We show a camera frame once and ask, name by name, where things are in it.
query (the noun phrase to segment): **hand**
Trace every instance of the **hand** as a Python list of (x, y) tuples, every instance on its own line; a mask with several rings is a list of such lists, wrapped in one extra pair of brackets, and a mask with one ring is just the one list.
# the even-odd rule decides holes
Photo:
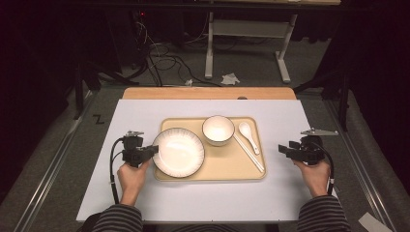
[(331, 168), (327, 162), (321, 160), (315, 165), (306, 165), (301, 161), (293, 160), (293, 163), (301, 169), (305, 184), (312, 197), (328, 194), (327, 185)]
[(130, 166), (129, 163), (124, 163), (117, 171), (120, 179), (123, 196), (121, 197), (121, 204), (134, 206), (138, 194), (141, 192), (145, 183), (145, 173), (150, 164), (147, 160), (143, 162), (138, 168)]

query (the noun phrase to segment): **white bowl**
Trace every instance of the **white bowl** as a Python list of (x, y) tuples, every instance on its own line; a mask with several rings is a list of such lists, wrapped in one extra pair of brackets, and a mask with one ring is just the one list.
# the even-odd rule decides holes
[(235, 126), (230, 119), (216, 115), (204, 121), (202, 132), (211, 145), (223, 146), (232, 138)]
[(201, 167), (205, 158), (201, 140), (190, 130), (164, 130), (154, 140), (153, 145), (159, 145), (159, 152), (153, 156), (155, 165), (172, 177), (192, 175)]

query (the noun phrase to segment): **black device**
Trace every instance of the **black device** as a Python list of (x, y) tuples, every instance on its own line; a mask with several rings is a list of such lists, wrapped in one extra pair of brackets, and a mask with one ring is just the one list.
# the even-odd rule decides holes
[[(115, 185), (115, 178), (112, 171), (112, 163), (114, 162), (115, 158), (117, 158), (118, 155), (123, 154), (123, 161), (128, 162), (130, 166), (138, 167), (139, 164), (146, 160), (149, 160), (154, 156), (154, 154), (159, 151), (159, 146), (150, 145), (147, 147), (142, 147), (142, 142), (144, 139), (139, 136), (141, 134), (144, 134), (144, 132), (128, 131), (125, 136), (117, 139), (114, 142), (114, 145), (112, 145), (111, 155), (109, 158), (109, 174), (111, 180), (112, 195), (114, 196), (115, 204), (119, 203), (117, 187)], [(113, 155), (115, 146), (120, 141), (122, 141), (124, 144), (124, 150), (114, 157)]]
[(331, 166), (330, 182), (328, 185), (328, 194), (332, 194), (335, 182), (335, 167), (329, 153), (323, 148), (322, 139), (317, 135), (308, 135), (301, 138), (301, 143), (289, 141), (289, 148), (278, 145), (280, 153), (293, 160), (306, 162), (307, 165), (315, 165), (325, 157), (328, 158)]

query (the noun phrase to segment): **striped shirt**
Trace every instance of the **striped shirt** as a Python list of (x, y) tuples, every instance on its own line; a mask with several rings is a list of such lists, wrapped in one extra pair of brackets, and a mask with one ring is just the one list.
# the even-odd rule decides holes
[[(234, 228), (225, 228), (224, 225), (187, 225), (178, 231), (235, 231)], [(142, 219), (141, 212), (135, 207), (126, 205), (113, 205), (102, 212), (99, 220), (93, 228), (94, 232), (99, 231), (124, 231), (141, 232)], [(299, 213), (298, 231), (351, 231), (344, 212), (338, 200), (329, 196), (319, 196), (309, 200)]]

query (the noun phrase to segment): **ceramic spoon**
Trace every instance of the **ceramic spoon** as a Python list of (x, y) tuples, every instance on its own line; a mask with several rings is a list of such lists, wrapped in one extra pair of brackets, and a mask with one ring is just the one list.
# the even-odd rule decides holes
[(247, 138), (250, 142), (250, 144), (253, 147), (253, 151), (255, 152), (256, 155), (259, 155), (259, 149), (257, 148), (255, 142), (253, 141), (252, 138), (252, 132), (250, 131), (250, 126), (248, 123), (241, 123), (239, 125), (239, 131), (241, 132), (241, 134)]

